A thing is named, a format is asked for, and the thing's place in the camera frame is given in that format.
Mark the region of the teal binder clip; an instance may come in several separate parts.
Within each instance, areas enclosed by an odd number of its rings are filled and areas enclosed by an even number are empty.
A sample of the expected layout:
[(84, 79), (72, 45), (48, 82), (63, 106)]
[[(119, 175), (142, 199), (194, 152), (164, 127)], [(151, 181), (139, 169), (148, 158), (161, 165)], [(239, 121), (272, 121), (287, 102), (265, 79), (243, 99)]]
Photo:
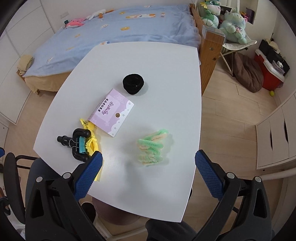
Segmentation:
[(69, 141), (69, 147), (73, 154), (86, 154), (85, 137), (72, 138)]

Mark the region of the black plastic handle tool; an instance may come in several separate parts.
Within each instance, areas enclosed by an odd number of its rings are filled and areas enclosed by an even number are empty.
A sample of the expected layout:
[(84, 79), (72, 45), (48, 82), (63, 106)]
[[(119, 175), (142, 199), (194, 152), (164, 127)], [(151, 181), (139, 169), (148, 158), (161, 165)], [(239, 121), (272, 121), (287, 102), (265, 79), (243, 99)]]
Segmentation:
[(61, 145), (71, 148), (72, 156), (82, 162), (86, 162), (90, 158), (89, 152), (86, 150), (86, 142), (90, 140), (90, 130), (77, 128), (73, 131), (71, 137), (58, 136), (57, 142)]

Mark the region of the pink hair accessory card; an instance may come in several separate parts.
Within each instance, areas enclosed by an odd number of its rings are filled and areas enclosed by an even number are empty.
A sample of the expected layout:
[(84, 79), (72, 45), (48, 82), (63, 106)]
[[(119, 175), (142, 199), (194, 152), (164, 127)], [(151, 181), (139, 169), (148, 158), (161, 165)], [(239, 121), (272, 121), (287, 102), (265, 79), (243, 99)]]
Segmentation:
[(115, 137), (133, 107), (132, 101), (113, 88), (88, 120), (111, 137)]

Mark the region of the black hair scrunchie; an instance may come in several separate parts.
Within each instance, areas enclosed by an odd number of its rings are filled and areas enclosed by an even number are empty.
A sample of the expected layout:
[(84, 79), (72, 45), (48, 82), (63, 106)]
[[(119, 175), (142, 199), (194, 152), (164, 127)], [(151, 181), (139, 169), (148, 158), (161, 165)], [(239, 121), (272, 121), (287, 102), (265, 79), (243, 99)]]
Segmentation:
[(126, 75), (122, 80), (123, 88), (130, 95), (137, 94), (144, 86), (144, 79), (136, 73)]

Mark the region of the mauve round trash bin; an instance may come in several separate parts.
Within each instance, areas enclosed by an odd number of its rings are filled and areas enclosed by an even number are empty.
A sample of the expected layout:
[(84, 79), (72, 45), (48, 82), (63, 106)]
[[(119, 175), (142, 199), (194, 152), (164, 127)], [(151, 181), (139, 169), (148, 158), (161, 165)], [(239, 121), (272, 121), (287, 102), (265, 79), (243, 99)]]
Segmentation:
[(139, 215), (115, 208), (94, 197), (92, 203), (98, 215), (114, 225), (131, 225), (140, 219)]

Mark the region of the yellow plastic hair clip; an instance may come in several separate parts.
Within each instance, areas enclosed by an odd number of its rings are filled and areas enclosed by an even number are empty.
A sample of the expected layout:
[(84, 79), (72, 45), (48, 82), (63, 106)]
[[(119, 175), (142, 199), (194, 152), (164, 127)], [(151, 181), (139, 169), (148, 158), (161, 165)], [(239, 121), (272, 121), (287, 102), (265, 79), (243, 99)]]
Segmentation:
[(80, 122), (84, 129), (89, 130), (91, 132), (91, 136), (89, 138), (86, 138), (85, 143), (85, 149), (88, 152), (89, 156), (92, 156), (95, 151), (101, 152), (101, 147), (95, 135), (96, 126), (92, 122), (84, 120), (82, 118), (80, 119)]

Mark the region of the white drawer cabinet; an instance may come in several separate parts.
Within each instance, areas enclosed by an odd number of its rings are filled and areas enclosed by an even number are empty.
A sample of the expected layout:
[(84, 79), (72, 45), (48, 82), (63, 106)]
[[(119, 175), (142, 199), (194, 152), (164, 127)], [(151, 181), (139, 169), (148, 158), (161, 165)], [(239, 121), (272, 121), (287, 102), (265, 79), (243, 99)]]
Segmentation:
[(256, 125), (258, 170), (295, 166), (295, 92)]

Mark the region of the person's dark trouser legs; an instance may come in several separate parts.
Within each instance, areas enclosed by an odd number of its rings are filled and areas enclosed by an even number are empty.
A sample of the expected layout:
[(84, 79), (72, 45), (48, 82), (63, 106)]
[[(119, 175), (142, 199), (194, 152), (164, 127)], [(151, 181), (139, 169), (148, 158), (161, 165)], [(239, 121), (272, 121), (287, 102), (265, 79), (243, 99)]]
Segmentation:
[[(32, 188), (36, 178), (43, 177), (45, 180), (60, 178), (41, 158), (37, 158), (31, 165), (26, 185), (25, 205), (28, 206)], [(166, 222), (150, 219), (146, 222), (147, 240), (192, 240), (197, 232), (187, 223)]]

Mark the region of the beige folded blanket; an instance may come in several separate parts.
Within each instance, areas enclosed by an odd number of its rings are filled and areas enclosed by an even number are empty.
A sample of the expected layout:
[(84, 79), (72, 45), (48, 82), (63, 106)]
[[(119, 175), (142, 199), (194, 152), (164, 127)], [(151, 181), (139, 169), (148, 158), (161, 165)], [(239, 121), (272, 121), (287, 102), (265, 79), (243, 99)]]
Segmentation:
[(26, 73), (26, 71), (30, 68), (33, 61), (34, 61), (34, 58), (32, 55), (21, 56), (17, 65), (18, 74), (20, 76), (23, 76)]

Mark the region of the bed with blue blanket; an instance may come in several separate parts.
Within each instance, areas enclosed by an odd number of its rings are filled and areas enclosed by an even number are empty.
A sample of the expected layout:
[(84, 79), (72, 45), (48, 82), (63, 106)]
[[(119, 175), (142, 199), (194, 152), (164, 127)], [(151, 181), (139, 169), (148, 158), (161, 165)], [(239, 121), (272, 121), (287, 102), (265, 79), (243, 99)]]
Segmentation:
[(196, 47), (205, 89), (215, 69), (223, 39), (208, 28), (192, 4), (136, 6), (106, 12), (77, 28), (61, 28), (33, 54), (20, 78), (32, 92), (57, 92), (71, 71), (97, 45), (164, 42)]

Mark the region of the white bedside table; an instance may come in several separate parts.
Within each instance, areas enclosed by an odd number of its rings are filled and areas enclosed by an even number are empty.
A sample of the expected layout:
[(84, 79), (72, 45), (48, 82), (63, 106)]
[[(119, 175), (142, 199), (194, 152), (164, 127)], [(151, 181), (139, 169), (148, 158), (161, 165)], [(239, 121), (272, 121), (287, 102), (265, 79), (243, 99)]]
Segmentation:
[[(115, 137), (97, 129), (103, 167), (89, 195), (115, 208), (180, 222), (195, 175), (201, 133), (201, 79), (195, 47), (125, 42), (94, 47), (57, 92), (34, 151), (57, 173), (79, 162), (57, 142), (71, 136), (113, 88), (134, 103)], [(136, 73), (144, 86), (128, 94), (122, 80)]]

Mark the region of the red cooler box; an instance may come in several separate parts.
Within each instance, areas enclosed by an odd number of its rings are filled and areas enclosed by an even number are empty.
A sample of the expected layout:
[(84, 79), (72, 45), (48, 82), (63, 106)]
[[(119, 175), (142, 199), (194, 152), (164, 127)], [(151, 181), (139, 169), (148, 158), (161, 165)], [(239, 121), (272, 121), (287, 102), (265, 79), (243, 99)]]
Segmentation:
[(254, 61), (260, 66), (262, 71), (263, 88), (274, 91), (284, 83), (285, 77), (273, 67), (259, 49), (255, 50)]

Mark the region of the brown bean bag cushion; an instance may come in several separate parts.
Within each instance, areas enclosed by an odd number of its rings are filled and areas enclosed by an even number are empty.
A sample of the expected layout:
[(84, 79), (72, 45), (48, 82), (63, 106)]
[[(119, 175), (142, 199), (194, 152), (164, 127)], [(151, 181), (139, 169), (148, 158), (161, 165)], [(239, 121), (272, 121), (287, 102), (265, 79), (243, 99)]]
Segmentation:
[(258, 63), (246, 55), (233, 54), (233, 73), (237, 81), (252, 93), (259, 92), (263, 86), (263, 73)]

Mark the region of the pink plush toy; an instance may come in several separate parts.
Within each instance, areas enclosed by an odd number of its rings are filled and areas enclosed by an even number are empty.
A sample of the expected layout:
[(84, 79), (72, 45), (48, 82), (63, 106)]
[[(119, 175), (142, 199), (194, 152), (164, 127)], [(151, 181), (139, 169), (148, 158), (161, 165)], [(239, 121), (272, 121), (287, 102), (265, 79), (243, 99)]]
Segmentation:
[(71, 20), (69, 23), (66, 24), (66, 28), (77, 28), (77, 27), (81, 27), (84, 25), (85, 19), (84, 18), (80, 18), (80, 19), (73, 19)]

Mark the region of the white folding chair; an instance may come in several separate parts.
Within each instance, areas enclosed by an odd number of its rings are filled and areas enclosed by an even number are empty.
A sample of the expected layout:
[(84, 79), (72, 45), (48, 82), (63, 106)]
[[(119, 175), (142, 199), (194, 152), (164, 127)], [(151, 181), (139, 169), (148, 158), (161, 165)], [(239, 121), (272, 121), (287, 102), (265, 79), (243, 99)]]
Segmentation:
[[(226, 6), (222, 6), (222, 10), (221, 10), (222, 21), (224, 21), (225, 11), (240, 13), (239, 10), (240, 10), (240, 1), (236, 1), (236, 8), (233, 8), (231, 6), (231, 1), (227, 1)], [(250, 39), (250, 37), (248, 37), (247, 34), (246, 34), (246, 39), (247, 39), (246, 45), (233, 43), (233, 42), (228, 41), (227, 39), (225, 40), (224, 44), (222, 45), (220, 57), (222, 58), (222, 60), (226, 64), (226, 67), (228, 68), (228, 70), (232, 76), (234, 76), (234, 74), (233, 74), (233, 54), (235, 52), (239, 52), (242, 50), (248, 50), (249, 47), (251, 47), (257, 43), (256, 40)]]

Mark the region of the white goose plush toy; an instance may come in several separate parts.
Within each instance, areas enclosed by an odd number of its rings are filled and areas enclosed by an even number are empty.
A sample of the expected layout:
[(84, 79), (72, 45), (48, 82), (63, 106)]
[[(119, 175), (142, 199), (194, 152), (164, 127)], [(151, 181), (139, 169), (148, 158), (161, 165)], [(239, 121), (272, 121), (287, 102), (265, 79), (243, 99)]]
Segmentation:
[(102, 9), (102, 10), (99, 10), (99, 11), (96, 11), (94, 13), (92, 13), (91, 15), (87, 16), (85, 18), (85, 20), (92, 20), (93, 18), (96, 18), (96, 17), (99, 17), (99, 18), (102, 18), (102, 16), (106, 13), (106, 10), (105, 9)]

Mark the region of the mint green bear plush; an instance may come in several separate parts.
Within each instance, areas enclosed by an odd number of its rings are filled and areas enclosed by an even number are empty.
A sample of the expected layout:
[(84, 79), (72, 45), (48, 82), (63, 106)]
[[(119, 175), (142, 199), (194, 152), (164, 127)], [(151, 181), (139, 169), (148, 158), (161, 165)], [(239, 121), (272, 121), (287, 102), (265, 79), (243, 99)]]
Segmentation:
[(240, 13), (225, 11), (224, 21), (222, 21), (219, 29), (228, 41), (246, 45), (246, 22), (246, 18), (241, 16)]

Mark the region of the green dragon plush toy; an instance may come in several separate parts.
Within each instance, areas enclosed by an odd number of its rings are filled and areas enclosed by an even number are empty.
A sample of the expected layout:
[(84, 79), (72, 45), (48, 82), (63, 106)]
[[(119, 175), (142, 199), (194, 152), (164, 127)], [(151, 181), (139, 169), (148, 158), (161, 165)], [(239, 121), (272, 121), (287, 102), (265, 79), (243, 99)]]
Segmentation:
[(219, 16), (221, 13), (220, 1), (204, 1), (200, 3), (202, 10), (201, 19), (208, 27), (217, 29), (219, 25)]

